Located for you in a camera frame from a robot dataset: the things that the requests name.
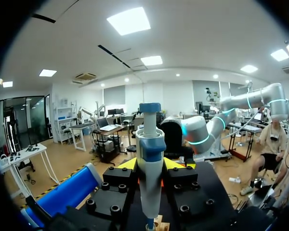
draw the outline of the black office chair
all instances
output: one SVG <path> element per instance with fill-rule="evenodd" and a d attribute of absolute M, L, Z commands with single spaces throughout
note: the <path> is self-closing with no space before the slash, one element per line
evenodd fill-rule
<path fill-rule="evenodd" d="M 67 134 L 67 139 L 68 139 L 67 144 L 71 144 L 72 143 L 72 141 L 71 141 L 72 133 L 71 133 L 70 129 L 66 128 L 65 125 L 62 125 L 61 130 L 63 131 L 64 134 Z"/>
<path fill-rule="evenodd" d="M 130 138 L 130 128 L 134 127 L 135 118 L 136 118 L 136 115 L 134 115 L 131 120 L 124 120 L 123 121 L 123 124 L 128 126 L 129 146 L 126 148 L 126 151 L 129 152 L 129 153 L 135 153 L 137 151 L 136 150 L 136 145 L 134 145 L 134 144 L 131 145 L 131 138 Z"/>
<path fill-rule="evenodd" d="M 166 150 L 164 157 L 169 159 L 177 159 L 184 156 L 185 162 L 187 159 L 192 159 L 194 151 L 191 147 L 182 146 L 182 129 L 181 124 L 176 119 L 166 119 L 160 124 L 160 129 L 165 133 Z"/>

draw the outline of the white table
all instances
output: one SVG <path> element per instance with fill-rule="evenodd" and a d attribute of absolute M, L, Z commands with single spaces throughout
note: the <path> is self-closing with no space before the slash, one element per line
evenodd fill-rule
<path fill-rule="evenodd" d="M 86 146 L 85 146 L 85 140 L 83 139 L 83 132 L 82 130 L 86 129 L 86 128 L 90 128 L 90 127 L 94 127 L 95 126 L 95 123 L 91 122 L 91 123 L 87 123 L 87 124 L 78 124 L 78 125 L 74 125 L 74 126 L 70 126 L 69 129 L 71 131 L 71 134 L 72 134 L 72 138 L 73 138 L 73 143 L 74 143 L 74 147 L 75 149 L 78 149 L 78 150 L 81 150 L 81 151 L 84 151 L 86 152 L 87 149 L 86 149 Z M 76 142 L 75 140 L 75 133 L 74 131 L 80 131 L 80 141 L 79 142 Z"/>
<path fill-rule="evenodd" d="M 21 150 L 21 151 L 19 152 L 19 153 L 20 153 L 19 158 L 17 158 L 18 156 L 13 156 L 13 161 L 11 161 L 11 157 L 9 156 L 9 157 L 8 157 L 8 164 L 6 164 L 6 165 L 4 165 L 4 166 L 0 165 L 0 172 L 1 172 L 1 173 L 4 173 L 4 172 L 6 172 L 6 171 L 8 171 L 8 170 L 11 171 L 11 173 L 12 173 L 12 175 L 13 175 L 13 177 L 14 177 L 14 180 L 15 180 L 18 188 L 19 188 L 19 190 L 18 190 L 17 192 L 15 192 L 15 193 L 12 194 L 12 198 L 15 197 L 15 196 L 17 196 L 17 195 L 19 195 L 20 193 L 22 193 L 25 197 L 28 197 L 29 195 L 32 195 L 30 189 L 29 189 L 29 188 L 26 186 L 26 184 L 23 182 L 23 179 L 21 178 L 21 175 L 20 175 L 20 173 L 19 173 L 19 170 L 18 170 L 17 165 L 18 165 L 20 162 L 25 161 L 25 160 L 27 160 L 27 159 L 35 156 L 35 155 L 38 155 L 38 154 L 41 155 L 42 160 L 43 160 L 43 163 L 44 163 L 44 165 L 45 165 L 45 167 L 46 167 L 46 170 L 47 170 L 48 175 L 50 176 L 50 178 L 51 178 L 54 182 L 56 182 L 57 184 L 60 184 L 60 182 L 59 182 L 58 179 L 57 179 L 57 176 L 55 175 L 55 173 L 54 173 L 54 171 L 53 171 L 53 167 L 52 167 L 52 165 L 50 164 L 49 158 L 48 158 L 48 156 L 47 156 L 47 152 L 46 152 L 46 149 L 47 149 L 47 148 L 46 148 L 44 145 L 40 144 L 40 143 L 39 143 L 37 146 L 34 145 L 33 148 L 38 148 L 38 150 L 35 150 L 35 151 L 30 152 L 30 151 L 26 151 L 27 148 L 25 148 L 25 149 L 23 149 L 23 150 Z M 48 170 L 48 168 L 47 168 L 47 165 L 46 165 L 45 160 L 44 160 L 44 157 L 43 157 L 43 153 L 45 154 L 45 157 L 46 157 L 46 159 L 47 159 L 48 165 L 49 165 L 49 167 L 50 167 L 50 170 L 51 170 L 53 176 L 50 174 L 50 172 L 49 172 L 49 170 Z"/>

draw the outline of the man sitting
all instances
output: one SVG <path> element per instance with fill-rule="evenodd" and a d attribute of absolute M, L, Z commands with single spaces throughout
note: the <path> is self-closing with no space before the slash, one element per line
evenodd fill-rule
<path fill-rule="evenodd" d="M 252 166 L 250 185 L 242 189 L 240 194 L 242 196 L 253 192 L 254 181 L 258 172 L 262 169 L 273 170 L 275 173 L 278 171 L 279 164 L 281 163 L 286 149 L 287 136 L 283 127 L 281 127 L 278 120 L 273 120 L 271 124 L 266 126 L 260 135 L 260 144 L 264 146 L 261 154 Z M 282 163 L 280 173 L 276 178 L 273 189 L 282 181 L 287 168 L 285 163 Z"/>

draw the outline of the ceiling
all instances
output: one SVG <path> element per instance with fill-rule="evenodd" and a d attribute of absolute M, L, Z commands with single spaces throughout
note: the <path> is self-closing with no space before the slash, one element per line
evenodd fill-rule
<path fill-rule="evenodd" d="M 30 18 L 15 39 L 0 77 L 13 90 L 42 90 L 52 83 L 71 83 L 82 73 L 96 74 L 101 89 L 148 81 L 213 80 L 257 85 L 289 78 L 270 54 L 285 49 L 289 35 L 255 1 L 243 0 L 50 0 L 37 13 L 56 20 Z M 121 36 L 106 20 L 143 7 L 150 30 Z M 138 58 L 160 55 L 163 64 L 131 71 L 98 47 L 103 45 L 130 66 Z M 259 70 L 240 71 L 251 64 Z M 42 69 L 57 70 L 39 77 Z"/>

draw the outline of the tabletop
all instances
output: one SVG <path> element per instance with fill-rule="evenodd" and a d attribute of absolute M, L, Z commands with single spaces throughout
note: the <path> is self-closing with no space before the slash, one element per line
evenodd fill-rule
<path fill-rule="evenodd" d="M 94 125 L 95 125 L 94 122 L 89 122 L 86 124 L 78 124 L 78 125 L 70 126 L 69 128 L 71 128 L 71 129 L 85 129 L 85 128 L 92 127 Z"/>
<path fill-rule="evenodd" d="M 27 148 L 19 151 L 20 153 L 20 158 L 17 158 L 14 156 L 13 157 L 13 161 L 11 161 L 11 164 L 14 165 L 14 164 L 18 164 L 24 160 L 27 160 L 28 158 L 34 156 L 34 155 L 37 155 L 37 154 L 40 154 L 41 152 L 44 152 L 47 148 L 43 145 L 43 144 L 40 144 L 38 143 L 37 146 L 33 145 L 33 148 L 38 148 L 37 150 L 34 150 L 34 151 L 26 151 Z"/>
<path fill-rule="evenodd" d="M 120 125 L 119 127 L 112 129 L 110 131 L 101 131 L 99 134 L 100 135 L 104 135 L 104 136 L 109 136 L 117 131 L 121 131 L 122 129 L 124 129 L 126 126 Z"/>
<path fill-rule="evenodd" d="M 235 128 L 241 128 L 241 123 L 229 123 L 230 126 L 233 126 Z M 242 130 L 244 131 L 248 131 L 248 132 L 252 132 L 252 133 L 259 133 L 259 132 L 262 132 L 262 129 L 261 128 L 258 128 L 258 127 L 254 127 L 254 126 L 251 126 L 251 125 L 246 125 Z"/>

